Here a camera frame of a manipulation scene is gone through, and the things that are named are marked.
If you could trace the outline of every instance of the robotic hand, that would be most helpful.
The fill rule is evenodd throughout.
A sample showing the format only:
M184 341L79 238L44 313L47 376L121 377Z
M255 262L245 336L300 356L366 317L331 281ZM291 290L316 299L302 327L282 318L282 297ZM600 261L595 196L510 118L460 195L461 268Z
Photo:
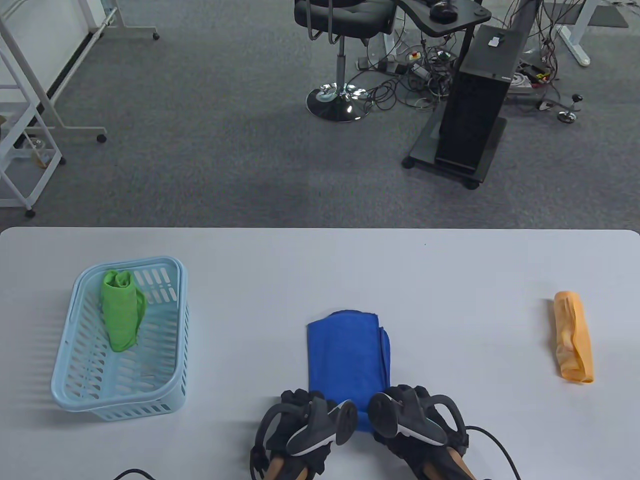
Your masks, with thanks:
M456 423L453 430L435 408L442 404ZM376 394L369 403L369 419L376 430L374 437L396 456L404 459L418 478L471 480L447 449L461 457L468 447L468 435L455 403L444 395L429 395L424 387L408 385L390 387Z
M276 480L295 480L307 469L307 480L324 472L324 461L331 451L331 443L342 445L351 438L358 425L358 409L351 401L338 405L327 401L320 392L287 390L281 403L272 406L262 419L251 449L250 470L255 480L256 470L264 478L269 468L266 451L271 459L280 457L284 465ZM264 445L269 425L280 414L276 431Z

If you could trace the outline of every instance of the black glove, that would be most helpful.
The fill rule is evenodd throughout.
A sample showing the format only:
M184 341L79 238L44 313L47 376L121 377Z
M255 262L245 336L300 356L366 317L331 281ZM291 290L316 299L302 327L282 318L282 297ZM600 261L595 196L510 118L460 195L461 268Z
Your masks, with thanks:
M320 392L307 392L306 390L298 389L294 392L291 390L287 390L286 392L282 392L280 399L283 403L291 403L296 406L305 406L308 405L309 402L314 397L324 398L324 395ZM329 410L337 406L337 403L331 400L327 400L327 407ZM292 415L290 413L283 413L280 416L280 423L276 428L276 431L271 435L269 440L267 440L266 448L271 451L271 459L275 456L279 456L285 459L285 465L283 470L286 468L291 472L292 478L297 478L300 472L306 467L308 469L307 480L311 480L315 474L322 474L324 472L324 461L327 456L331 453L331 446L324 445L322 447L313 450L312 452L307 453L306 455L302 455L299 457L292 457L287 454L287 442L293 436L295 432L300 430L303 426L307 424L306 419L301 419L296 415ZM281 474L278 476L279 478L287 478L288 475Z
M402 391L409 389L411 387L408 385L399 385L386 389L385 393L396 401L402 401ZM429 397L429 392L424 387L415 387L415 392L419 398ZM434 406L429 407L425 414L447 433L447 445L436 447L402 434L398 434L395 438L384 438L376 432L373 434L374 438L386 445L393 454L405 460L418 478L425 478L424 467L431 464L447 480L470 480L471 477L458 466L447 450L447 447L452 447L461 455L464 454L468 446L468 438L463 438L462 435L450 428Z

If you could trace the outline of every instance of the orange towel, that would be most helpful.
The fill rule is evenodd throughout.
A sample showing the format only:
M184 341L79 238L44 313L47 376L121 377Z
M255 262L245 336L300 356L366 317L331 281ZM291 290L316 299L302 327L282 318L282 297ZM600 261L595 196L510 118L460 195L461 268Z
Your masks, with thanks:
M556 357L562 376L569 381L593 381L593 356L584 307L575 292L559 292L554 299Z

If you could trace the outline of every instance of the green cloth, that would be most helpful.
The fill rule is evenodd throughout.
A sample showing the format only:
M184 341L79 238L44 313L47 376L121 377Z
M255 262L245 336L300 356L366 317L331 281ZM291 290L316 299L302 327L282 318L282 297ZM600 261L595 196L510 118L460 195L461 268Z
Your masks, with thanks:
M102 313L113 351L136 344L146 310L147 298L136 287L131 272L108 271L102 281Z

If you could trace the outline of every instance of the blue towel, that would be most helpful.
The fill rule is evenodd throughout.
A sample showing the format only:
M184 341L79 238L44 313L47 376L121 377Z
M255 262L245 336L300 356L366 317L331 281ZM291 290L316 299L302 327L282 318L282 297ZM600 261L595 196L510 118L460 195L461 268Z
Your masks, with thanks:
M341 310L307 326L309 391L358 407L358 430L373 431L367 406L390 386L389 337L375 314Z

